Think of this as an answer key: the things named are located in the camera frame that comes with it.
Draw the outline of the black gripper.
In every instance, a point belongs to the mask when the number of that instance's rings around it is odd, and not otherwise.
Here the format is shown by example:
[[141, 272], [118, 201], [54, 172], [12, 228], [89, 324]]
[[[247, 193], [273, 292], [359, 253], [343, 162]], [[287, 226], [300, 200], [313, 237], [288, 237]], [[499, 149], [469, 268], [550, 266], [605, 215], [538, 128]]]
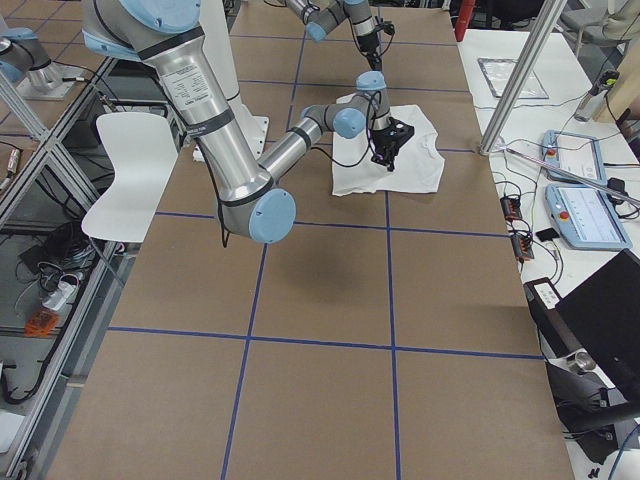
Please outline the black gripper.
[[386, 166], [388, 172], [393, 172], [400, 147], [389, 137], [389, 126], [371, 132], [371, 139], [374, 145], [371, 161], [378, 165]]
[[380, 42], [378, 33], [375, 30], [372, 30], [369, 33], [358, 35], [357, 43], [359, 51], [367, 58], [370, 69], [381, 72], [383, 67], [382, 58], [379, 52]]

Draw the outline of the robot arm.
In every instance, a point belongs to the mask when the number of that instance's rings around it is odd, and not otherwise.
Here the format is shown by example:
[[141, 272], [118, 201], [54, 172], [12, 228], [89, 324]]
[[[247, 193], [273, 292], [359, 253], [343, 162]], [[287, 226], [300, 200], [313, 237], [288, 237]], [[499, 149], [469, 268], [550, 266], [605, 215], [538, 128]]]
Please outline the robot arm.
[[187, 134], [204, 156], [224, 233], [264, 244], [282, 240], [294, 224], [297, 208], [291, 194], [277, 183], [327, 132], [346, 139], [365, 134], [372, 162], [394, 169], [414, 128], [391, 114], [378, 33], [392, 34], [394, 27], [375, 18], [368, 2], [332, 1], [326, 8], [311, 1], [284, 2], [316, 42], [348, 21], [370, 69], [357, 78], [350, 101], [306, 108], [300, 122], [260, 157], [252, 152], [205, 57], [205, 31], [199, 22], [203, 5], [201, 1], [85, 1], [83, 36], [95, 53], [155, 69]]
[[344, 21], [348, 21], [358, 51], [366, 58], [370, 69], [382, 70], [378, 32], [384, 26], [373, 15], [368, 1], [330, 1], [326, 7], [303, 0], [279, 1], [279, 4], [291, 10], [302, 21], [307, 35], [316, 43], [326, 39]]

